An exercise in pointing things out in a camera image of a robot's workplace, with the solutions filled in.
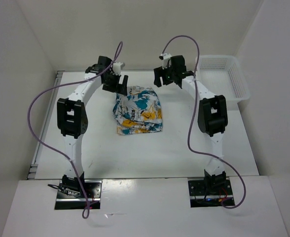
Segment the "colourful printed shorts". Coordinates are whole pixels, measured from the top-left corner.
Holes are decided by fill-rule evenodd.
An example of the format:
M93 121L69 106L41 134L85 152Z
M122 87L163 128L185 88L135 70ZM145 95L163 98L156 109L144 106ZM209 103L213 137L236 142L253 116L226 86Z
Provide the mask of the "colourful printed shorts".
M161 103L151 87L127 87L127 95L116 95L112 113L119 135L156 133L163 130Z

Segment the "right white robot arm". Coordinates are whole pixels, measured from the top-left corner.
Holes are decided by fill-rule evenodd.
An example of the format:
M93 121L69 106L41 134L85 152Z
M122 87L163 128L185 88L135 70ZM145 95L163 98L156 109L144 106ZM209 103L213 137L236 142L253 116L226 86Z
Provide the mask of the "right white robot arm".
M183 56L162 53L159 59L162 60L162 66L153 70L154 85L161 87L175 83L197 99L194 115L197 115L197 125L205 136L211 155L204 169L203 187L207 193L215 194L226 182L226 172L221 161L222 142L228 125L226 98L214 94L200 80L195 79L194 72L187 70Z

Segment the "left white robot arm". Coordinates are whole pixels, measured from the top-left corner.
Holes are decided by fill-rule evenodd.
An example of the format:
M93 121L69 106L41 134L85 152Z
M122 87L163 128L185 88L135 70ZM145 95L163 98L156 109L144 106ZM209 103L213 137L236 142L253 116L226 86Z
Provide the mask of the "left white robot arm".
M68 97L57 101L57 125L64 138L65 154L71 163L62 177L59 189L69 191L76 198L86 193L81 158L82 139L88 129L85 106L99 87L105 91L127 95L128 76L124 76L123 83L119 83L124 66L122 62L113 62L108 57L100 56L97 64L86 69L84 82Z

